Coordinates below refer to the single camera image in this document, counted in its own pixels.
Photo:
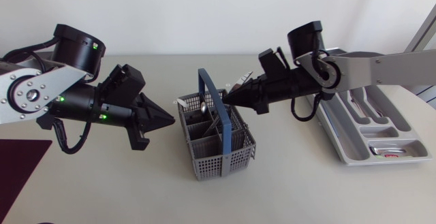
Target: gray plastic basket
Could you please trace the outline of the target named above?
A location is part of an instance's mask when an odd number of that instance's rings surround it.
[[[206,180],[245,169],[255,155],[255,141],[234,106],[225,106],[225,89],[217,90],[205,69],[198,70],[199,93],[179,97],[189,107],[178,104],[178,113],[191,153],[194,172],[198,180]],[[206,102],[208,112],[200,111]],[[218,123],[213,132],[202,138],[216,116]]]

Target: gray cutlery organizer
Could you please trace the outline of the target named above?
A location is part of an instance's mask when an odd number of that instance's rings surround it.
[[[313,104],[312,95],[307,99]],[[316,115],[347,165],[432,159],[418,134],[378,86],[337,93],[320,103]],[[386,153],[376,155],[378,150]]]
[[[225,106],[225,89],[217,90],[205,69],[198,70],[199,92],[179,97],[187,107],[177,104],[186,142],[198,180],[207,180],[245,169],[255,155],[255,141],[234,106]],[[201,103],[207,113],[201,112]],[[213,121],[211,133],[204,136]]]

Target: maroon mat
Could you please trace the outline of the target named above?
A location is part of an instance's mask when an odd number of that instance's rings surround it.
[[[51,144],[50,140],[0,140],[0,223]]]

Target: white wall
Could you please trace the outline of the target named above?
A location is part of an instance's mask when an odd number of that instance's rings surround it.
[[[401,52],[436,0],[0,0],[0,56],[50,39],[57,23],[107,54],[257,54],[321,20],[326,47]]]

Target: white table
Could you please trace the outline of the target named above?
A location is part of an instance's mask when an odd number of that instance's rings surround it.
[[[436,160],[350,167],[339,161],[317,119],[298,122],[290,101],[268,114],[238,108],[257,142],[246,170],[198,182],[173,101],[198,91],[204,67],[217,88],[263,73],[255,55],[105,57],[99,81],[117,64],[139,69],[145,94],[176,118],[130,149],[124,128],[93,125],[75,155],[34,121],[0,126],[2,138],[50,139],[52,146],[4,223],[434,223]],[[436,155],[436,111],[399,86],[384,91]],[[299,114],[309,113],[306,99]],[[69,145],[84,123],[64,121]]]

